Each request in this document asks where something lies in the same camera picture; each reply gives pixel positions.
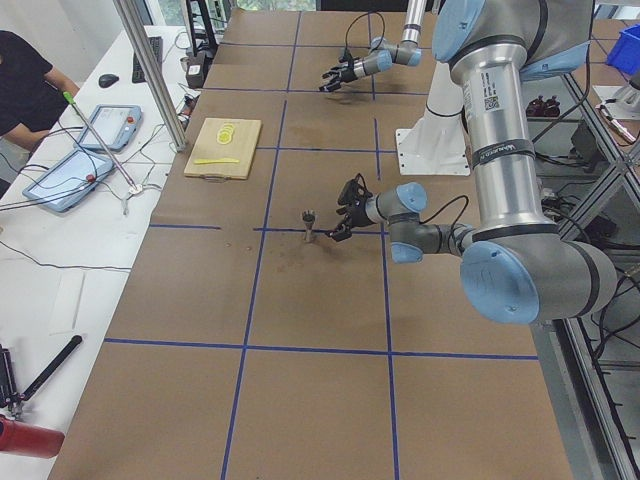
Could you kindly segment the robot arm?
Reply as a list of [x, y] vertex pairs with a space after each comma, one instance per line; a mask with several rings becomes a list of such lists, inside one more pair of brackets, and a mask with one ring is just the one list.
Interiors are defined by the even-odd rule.
[[[319, 86], [319, 91], [327, 93], [336, 91], [343, 84], [389, 70], [393, 64], [418, 65], [422, 57], [419, 41], [424, 15], [432, 10], [435, 4], [438, 4], [438, 1], [411, 0], [408, 2], [402, 37], [398, 43], [391, 43], [384, 37], [386, 23], [380, 12], [368, 11], [357, 16], [345, 32], [344, 47], [338, 64], [322, 75], [325, 83]], [[380, 17], [382, 34], [371, 41], [366, 56], [354, 57], [349, 49], [350, 30], [358, 20], [371, 15]]]
[[586, 61], [593, 9], [590, 1], [443, 3], [432, 51], [462, 90], [481, 224], [430, 225], [420, 219], [427, 204], [420, 184], [374, 194], [354, 178], [339, 196], [341, 221], [330, 237], [342, 241], [353, 228], [383, 223], [397, 263], [459, 256], [466, 297], [496, 322], [603, 309], [616, 289], [615, 268], [594, 246], [561, 239], [543, 213], [521, 93], [525, 81], [569, 73]]

